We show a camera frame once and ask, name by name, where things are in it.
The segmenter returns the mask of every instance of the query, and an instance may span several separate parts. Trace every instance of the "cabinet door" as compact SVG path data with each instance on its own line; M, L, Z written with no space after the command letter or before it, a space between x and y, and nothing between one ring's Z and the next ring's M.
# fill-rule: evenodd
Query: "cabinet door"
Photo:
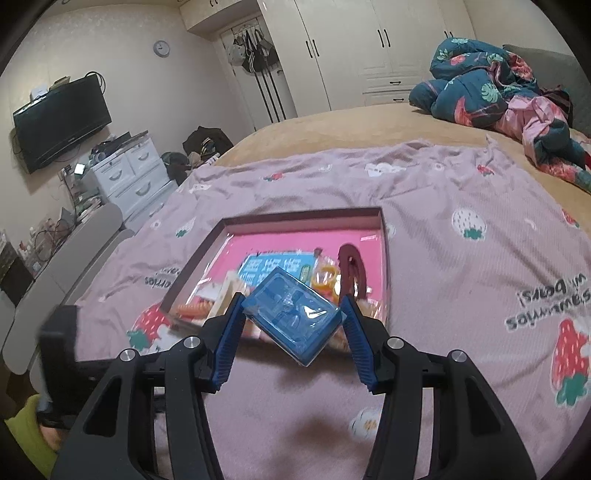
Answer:
M358 54L351 50L348 32L354 24L335 0L295 0L311 40L312 55L320 67L330 109L341 110L363 106L363 89L352 60Z
M446 31L453 37L475 38L472 20L463 0L439 0Z
M220 10L219 1L216 3L215 0L190 0L181 5L181 17L187 30L191 30L199 22Z
M392 73L385 32L370 0L340 0L346 49L360 76Z
M294 0L258 0L298 116L330 110L316 55Z
M445 23L437 0L372 0L396 74L425 75Z

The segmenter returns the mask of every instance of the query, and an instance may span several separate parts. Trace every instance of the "wardrobe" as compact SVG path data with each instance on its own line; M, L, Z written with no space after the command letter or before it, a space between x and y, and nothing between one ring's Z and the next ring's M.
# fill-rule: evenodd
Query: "wardrobe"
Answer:
M447 37L474 38L463 0L258 0L298 116L408 102Z

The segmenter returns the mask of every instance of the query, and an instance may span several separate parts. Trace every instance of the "wall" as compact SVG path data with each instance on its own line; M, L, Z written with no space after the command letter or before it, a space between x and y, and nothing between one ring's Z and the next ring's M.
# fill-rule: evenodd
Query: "wall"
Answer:
M152 51L157 40L170 45L165 59ZM21 170L11 148L12 113L28 103L32 87L90 70L106 79L113 122L86 141L77 157L73 150L62 160L87 158L110 132L149 130L160 154L182 152L199 125L222 128L234 143L250 133L213 45L185 30L178 9L112 5L43 17L0 77L0 228L13 244L70 201L57 177L64 163L31 175Z
M552 22L531 0L464 0L478 40L572 55Z

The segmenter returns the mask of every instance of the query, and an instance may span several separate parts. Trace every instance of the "yellow cloth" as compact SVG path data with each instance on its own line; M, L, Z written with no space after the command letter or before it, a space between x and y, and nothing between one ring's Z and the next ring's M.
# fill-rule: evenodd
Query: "yellow cloth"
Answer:
M39 395L34 395L27 400L17 416L6 420L6 425L12 436L17 441L22 451L31 463L37 467L45 478L49 478L51 470L56 463L57 453L47 444L37 424L35 410L39 402Z

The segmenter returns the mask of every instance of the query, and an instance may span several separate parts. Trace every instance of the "metal screw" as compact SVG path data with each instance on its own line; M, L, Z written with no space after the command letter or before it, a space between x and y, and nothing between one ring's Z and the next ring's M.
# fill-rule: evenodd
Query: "metal screw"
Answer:
M465 362L466 360L468 360L468 356L462 352L461 350L454 350L452 352L452 358L455 362Z
M123 350L119 355L124 362L129 362L135 358L135 350L128 348L127 350Z
M388 341L386 342L386 344L392 350L400 350L404 346L404 340L402 340L401 338L398 338L398 337L390 337L388 339Z
M183 345L187 348L196 348L201 344L201 339L199 337L187 337L183 341Z

